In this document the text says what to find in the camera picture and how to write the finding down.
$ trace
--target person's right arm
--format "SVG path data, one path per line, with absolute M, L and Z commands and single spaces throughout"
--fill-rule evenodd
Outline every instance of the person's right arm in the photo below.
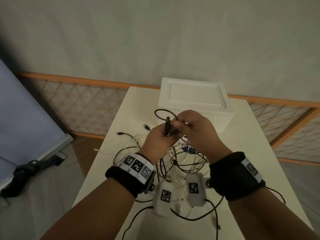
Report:
M 211 122 L 198 112 L 183 111 L 178 115 L 178 120 L 173 120 L 171 124 L 188 137 L 190 144 L 205 155 L 210 164 L 232 153 L 219 139 Z M 320 239 L 265 187 L 228 204 L 246 240 Z

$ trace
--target black wristband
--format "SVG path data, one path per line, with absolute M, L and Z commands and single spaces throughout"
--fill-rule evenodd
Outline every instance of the black wristband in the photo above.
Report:
M 261 175 L 250 162 L 247 166 L 242 164 L 244 160 L 247 159 L 243 152 L 234 152 L 210 165 L 210 186 L 228 201 L 242 198 L 266 186 L 262 178 L 257 179 Z
M 118 166 L 112 166 L 106 171 L 106 178 L 113 178 L 123 185 L 133 196 L 137 198 L 142 192 L 144 185 L 137 178 L 122 170 Z

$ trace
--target person's right hand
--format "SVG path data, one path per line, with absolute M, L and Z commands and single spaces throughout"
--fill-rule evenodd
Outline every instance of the person's right hand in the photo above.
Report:
M 173 119 L 171 125 L 184 133 L 194 149 L 205 155 L 210 164 L 232 153 L 220 140 L 214 126 L 206 117 L 194 110 L 183 111 L 177 117 L 178 121 Z

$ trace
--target white box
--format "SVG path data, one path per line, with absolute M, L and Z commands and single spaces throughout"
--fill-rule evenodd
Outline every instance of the white box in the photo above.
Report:
M 224 85 L 220 82 L 163 77 L 158 105 L 176 115 L 184 110 L 195 110 L 211 121 L 217 133 L 224 131 L 234 115 Z M 171 120 L 174 118 L 165 111 L 158 111 L 157 115 L 164 119 L 167 116 Z

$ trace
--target hand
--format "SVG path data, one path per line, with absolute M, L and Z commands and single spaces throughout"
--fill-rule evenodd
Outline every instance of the hand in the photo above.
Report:
M 232 153 L 206 117 L 193 110 L 183 111 L 177 117 L 178 121 L 173 119 L 171 125 L 185 134 L 194 149 L 205 155 L 211 164 Z
M 146 137 L 139 153 L 155 165 L 168 151 L 169 147 L 178 141 L 183 133 L 164 137 L 165 124 L 154 127 Z

